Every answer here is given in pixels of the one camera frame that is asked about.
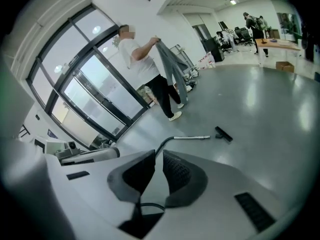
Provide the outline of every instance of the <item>cardboard box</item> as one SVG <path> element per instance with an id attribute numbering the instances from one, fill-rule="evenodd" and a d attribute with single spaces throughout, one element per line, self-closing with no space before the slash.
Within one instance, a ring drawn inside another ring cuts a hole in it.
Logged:
<path id="1" fill-rule="evenodd" d="M 288 61 L 277 61 L 275 63 L 275 68 L 277 70 L 287 71 L 291 73 L 295 72 L 295 66 Z"/>

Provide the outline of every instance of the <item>white t-shirt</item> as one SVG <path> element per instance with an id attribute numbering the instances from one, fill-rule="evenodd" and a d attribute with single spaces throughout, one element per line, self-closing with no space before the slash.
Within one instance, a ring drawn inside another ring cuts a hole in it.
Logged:
<path id="1" fill-rule="evenodd" d="M 146 84 L 159 75 L 159 70 L 154 60 L 149 56 L 145 56 L 141 60 L 135 60 L 131 55 L 132 52 L 140 48 L 136 41 L 133 39 L 123 39 L 119 43 L 119 52 L 122 55 L 125 64 L 130 70 L 137 73 L 138 78 L 141 80 L 141 84 Z"/>

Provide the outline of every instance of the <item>vacuum wand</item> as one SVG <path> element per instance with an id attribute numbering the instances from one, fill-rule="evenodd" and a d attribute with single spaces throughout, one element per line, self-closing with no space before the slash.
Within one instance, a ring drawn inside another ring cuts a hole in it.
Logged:
<path id="1" fill-rule="evenodd" d="M 169 138 L 166 138 L 158 149 L 155 151 L 155 157 L 158 156 L 159 151 L 163 148 L 163 146 L 170 140 L 208 140 L 210 139 L 210 135 L 204 135 L 204 136 L 172 136 Z"/>

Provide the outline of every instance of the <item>cable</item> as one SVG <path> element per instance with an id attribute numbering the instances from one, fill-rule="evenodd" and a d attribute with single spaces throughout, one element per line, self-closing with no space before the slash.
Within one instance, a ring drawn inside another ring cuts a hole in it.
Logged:
<path id="1" fill-rule="evenodd" d="M 140 207 L 145 207 L 145 206 L 153 206 L 153 207 L 157 207 L 159 209 L 161 209 L 162 211 L 165 211 L 165 208 L 157 203 L 153 203 L 153 202 L 144 202 L 140 204 Z"/>
<path id="2" fill-rule="evenodd" d="M 207 140 L 210 139 L 210 135 L 205 135 L 205 136 L 171 136 L 169 138 L 166 138 L 164 141 L 161 142 L 160 146 L 157 148 L 155 151 L 155 158 L 157 158 L 158 153 L 160 150 L 163 148 L 163 146 L 170 140 Z"/>

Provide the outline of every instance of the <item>white sneaker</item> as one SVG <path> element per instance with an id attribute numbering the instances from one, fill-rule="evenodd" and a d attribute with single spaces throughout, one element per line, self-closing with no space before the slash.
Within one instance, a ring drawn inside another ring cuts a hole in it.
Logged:
<path id="1" fill-rule="evenodd" d="M 182 108 L 184 107 L 184 105 L 185 105 L 185 104 L 180 103 L 180 104 L 178 104 L 178 106 L 177 106 L 177 107 L 178 107 L 178 109 L 180 110 L 180 109 L 182 109 Z"/>
<path id="2" fill-rule="evenodd" d="M 176 120 L 177 118 L 179 118 L 180 116 L 182 115 L 182 112 L 181 111 L 178 111 L 176 113 L 173 114 L 173 117 L 169 118 L 169 121 L 173 121 L 173 120 Z"/>

